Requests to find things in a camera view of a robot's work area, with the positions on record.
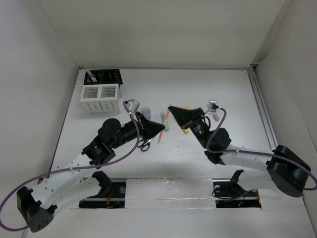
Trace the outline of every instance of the table surface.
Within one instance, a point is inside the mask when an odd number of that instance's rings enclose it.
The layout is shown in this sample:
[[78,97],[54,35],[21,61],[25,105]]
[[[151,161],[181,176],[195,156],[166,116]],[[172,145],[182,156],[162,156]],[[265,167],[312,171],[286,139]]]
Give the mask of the table surface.
[[[270,149],[247,71],[122,69],[120,72],[123,79],[120,102],[131,98],[140,101],[141,107],[151,109],[153,121],[161,122],[160,114],[166,113],[169,104],[206,110],[208,100],[216,99],[228,112],[223,127],[229,132],[232,144]],[[122,105],[118,115],[84,112],[80,105],[84,74],[80,70],[52,170],[71,162],[97,135],[107,118],[117,118],[121,123],[129,121]],[[213,165],[191,132],[185,135],[172,117],[168,121],[170,130],[164,133],[161,144],[155,138],[147,152],[137,149],[120,163],[103,168],[110,178],[129,179],[126,197],[130,200],[126,209],[66,209],[48,227],[35,234],[29,232],[27,237],[315,237],[303,200],[281,192],[261,189],[262,209],[216,209],[209,191],[202,189],[212,186],[211,178],[230,178],[241,167]],[[211,127],[216,126],[217,122],[211,118]],[[126,154],[133,145],[131,141],[116,149],[113,160]],[[177,184],[178,189],[171,192],[171,184]],[[194,187],[202,189],[193,194]]]

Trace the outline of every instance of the scissors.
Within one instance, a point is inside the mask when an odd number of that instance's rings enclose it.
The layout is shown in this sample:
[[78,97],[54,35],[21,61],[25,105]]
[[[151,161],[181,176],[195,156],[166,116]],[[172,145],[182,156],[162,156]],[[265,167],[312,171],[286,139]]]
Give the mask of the scissors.
[[142,152],[146,152],[149,148],[150,148],[150,141],[152,140],[148,140],[148,141],[144,141],[143,139],[141,139],[138,143],[138,147],[141,148]]

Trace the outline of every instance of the robotic arm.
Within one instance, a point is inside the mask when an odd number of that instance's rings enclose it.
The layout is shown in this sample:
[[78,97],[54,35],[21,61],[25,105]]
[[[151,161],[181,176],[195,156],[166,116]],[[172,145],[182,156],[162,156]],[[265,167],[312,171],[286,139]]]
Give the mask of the robotic arm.
[[165,129],[139,112],[135,117],[137,128],[133,121],[121,126],[117,119],[106,120],[95,139],[64,168],[65,172],[32,189],[24,186],[17,191],[18,210],[31,232],[45,228],[54,216],[76,201],[93,194],[106,195],[112,182],[99,168],[115,156],[114,149],[137,138],[137,130],[144,141],[149,141]]
[[311,168],[285,146],[278,146],[273,151],[257,151],[239,148],[231,144],[225,128],[220,128],[224,118],[216,130],[210,131],[210,124],[205,123],[208,113],[215,113],[219,106],[210,100],[209,110],[201,108],[186,110],[170,106],[169,110],[182,129],[189,128],[205,151],[207,158],[216,165],[239,165],[259,172],[237,170],[225,187],[215,187],[230,191],[233,196],[242,196],[256,188],[279,189],[283,193],[300,197],[303,193]]

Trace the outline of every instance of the green eraser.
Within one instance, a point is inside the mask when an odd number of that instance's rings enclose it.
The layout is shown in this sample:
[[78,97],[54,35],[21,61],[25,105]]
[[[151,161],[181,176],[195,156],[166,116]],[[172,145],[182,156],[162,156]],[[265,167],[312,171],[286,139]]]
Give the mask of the green eraser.
[[[162,118],[162,123],[164,123],[166,114],[165,113],[161,113],[160,117]],[[169,131],[168,121],[165,124],[165,130],[164,131]]]

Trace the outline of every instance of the white wall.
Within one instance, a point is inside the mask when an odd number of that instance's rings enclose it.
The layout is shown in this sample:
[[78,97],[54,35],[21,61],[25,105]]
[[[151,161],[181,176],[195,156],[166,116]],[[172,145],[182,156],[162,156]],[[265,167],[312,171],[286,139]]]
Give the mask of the white wall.
[[[0,1],[0,200],[50,168],[77,68],[36,0]],[[1,214],[25,225],[15,196]],[[0,228],[0,237],[19,238]]]
[[[317,174],[317,1],[291,0],[270,53],[256,73],[279,144]],[[317,192],[305,202],[317,231]]]
[[86,67],[248,67],[284,2],[39,0]]

